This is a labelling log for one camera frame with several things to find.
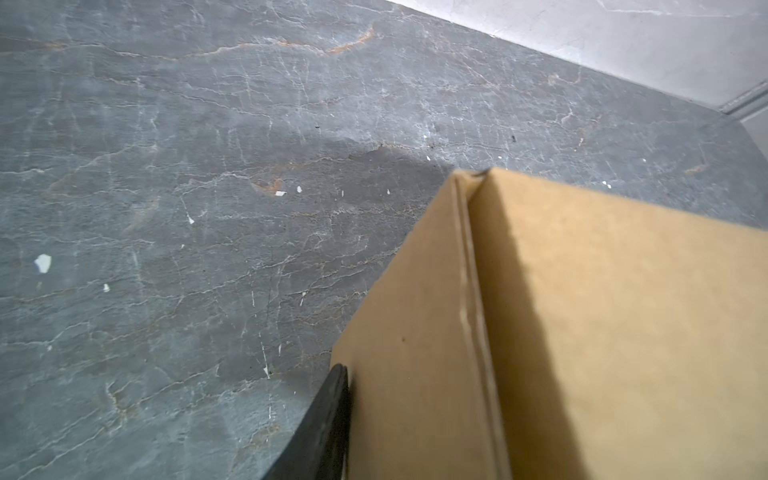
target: box side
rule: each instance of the box side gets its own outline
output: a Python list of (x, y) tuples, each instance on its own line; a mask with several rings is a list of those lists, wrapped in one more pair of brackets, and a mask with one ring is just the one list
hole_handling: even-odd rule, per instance
[(503, 170), (470, 216), (510, 442), (551, 428), (505, 398), (549, 395), (539, 334), (587, 477), (768, 476), (768, 233)]
[(470, 327), (480, 299), (462, 175), (446, 181), (333, 349), (353, 395), (348, 478), (504, 478)]

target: gray marble surface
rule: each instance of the gray marble surface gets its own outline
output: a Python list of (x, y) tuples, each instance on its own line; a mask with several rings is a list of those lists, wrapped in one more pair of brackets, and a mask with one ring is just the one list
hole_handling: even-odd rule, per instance
[(384, 1), (8, 0), (0, 51), (2, 479), (257, 478), (456, 167), (768, 226), (737, 122)]

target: black plastic object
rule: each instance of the black plastic object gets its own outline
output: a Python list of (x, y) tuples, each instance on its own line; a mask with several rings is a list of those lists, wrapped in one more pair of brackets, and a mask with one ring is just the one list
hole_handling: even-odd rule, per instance
[(346, 367), (337, 363), (263, 480), (339, 480), (351, 411)]

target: white paint chip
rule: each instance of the white paint chip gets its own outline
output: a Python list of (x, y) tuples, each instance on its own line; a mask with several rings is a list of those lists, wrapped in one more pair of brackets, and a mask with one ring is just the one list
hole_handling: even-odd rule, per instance
[(48, 273), (51, 269), (51, 256), (46, 253), (38, 255), (35, 259), (35, 266), (38, 268), (38, 272)]

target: cardboard box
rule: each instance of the cardboard box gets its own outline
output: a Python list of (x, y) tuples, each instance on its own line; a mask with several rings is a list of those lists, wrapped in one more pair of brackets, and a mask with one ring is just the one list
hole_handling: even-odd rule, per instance
[(768, 233), (451, 175), (333, 349), (347, 478), (768, 478)]

